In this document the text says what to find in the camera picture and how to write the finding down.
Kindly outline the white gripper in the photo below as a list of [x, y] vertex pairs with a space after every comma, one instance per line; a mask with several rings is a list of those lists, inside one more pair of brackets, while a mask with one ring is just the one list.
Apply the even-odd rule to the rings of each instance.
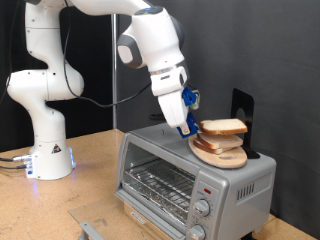
[[162, 113], [172, 128], [180, 127], [183, 135], [190, 133], [190, 128], [186, 124], [188, 107], [182, 98], [182, 91], [174, 91], [158, 97], [158, 102]]

